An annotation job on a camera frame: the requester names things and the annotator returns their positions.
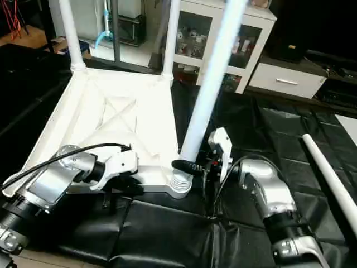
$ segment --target black speaker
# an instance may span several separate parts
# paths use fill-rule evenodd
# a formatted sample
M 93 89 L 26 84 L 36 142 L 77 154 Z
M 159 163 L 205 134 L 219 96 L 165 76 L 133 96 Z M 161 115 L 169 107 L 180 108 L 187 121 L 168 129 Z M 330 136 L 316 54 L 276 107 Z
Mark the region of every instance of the black speaker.
M 299 62 L 329 16 L 328 5 L 324 0 L 273 0 L 270 10 L 278 20 L 266 45 L 270 57 Z

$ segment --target glass cabinet door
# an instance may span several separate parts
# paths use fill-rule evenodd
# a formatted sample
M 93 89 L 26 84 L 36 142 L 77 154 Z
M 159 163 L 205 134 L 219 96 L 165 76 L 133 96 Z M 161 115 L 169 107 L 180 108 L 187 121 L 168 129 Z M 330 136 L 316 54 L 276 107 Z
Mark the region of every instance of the glass cabinet door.
M 202 59 L 212 23 L 211 17 L 180 12 L 175 53 Z
M 199 77 L 200 68 L 183 63 L 173 63 L 173 77 L 177 81 L 195 85 Z
M 230 66 L 242 69 L 247 67 L 261 32 L 261 28 L 241 25 L 229 60 Z
M 225 92 L 235 92 L 240 83 L 241 76 L 233 74 L 225 74 L 223 77 L 221 90 Z

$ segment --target black cylinder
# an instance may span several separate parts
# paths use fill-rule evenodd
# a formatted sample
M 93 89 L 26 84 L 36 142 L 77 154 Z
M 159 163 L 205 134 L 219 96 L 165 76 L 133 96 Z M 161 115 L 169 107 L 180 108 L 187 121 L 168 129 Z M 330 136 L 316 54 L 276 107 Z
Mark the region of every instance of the black cylinder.
M 297 212 L 283 212 L 264 219 L 271 244 L 288 238 L 313 236 L 306 220 Z
M 0 224 L 29 237 L 36 228 L 37 216 L 42 209 L 23 197 L 16 197 L 12 203 L 5 203 L 0 210 Z

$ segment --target wooden floor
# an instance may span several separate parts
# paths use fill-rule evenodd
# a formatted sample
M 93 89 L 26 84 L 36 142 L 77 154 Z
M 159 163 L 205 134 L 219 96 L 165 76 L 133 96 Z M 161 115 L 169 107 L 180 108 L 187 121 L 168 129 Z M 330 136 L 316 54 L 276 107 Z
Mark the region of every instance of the wooden floor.
M 100 268 L 69 257 L 30 250 L 12 258 L 18 268 Z

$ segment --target white drawer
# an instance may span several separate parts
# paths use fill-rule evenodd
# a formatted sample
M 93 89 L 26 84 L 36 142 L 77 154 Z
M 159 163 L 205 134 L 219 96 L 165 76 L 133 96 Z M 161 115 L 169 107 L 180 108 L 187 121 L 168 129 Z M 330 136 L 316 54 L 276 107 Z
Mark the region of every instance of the white drawer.
M 249 85 L 311 99 L 326 78 L 259 63 Z

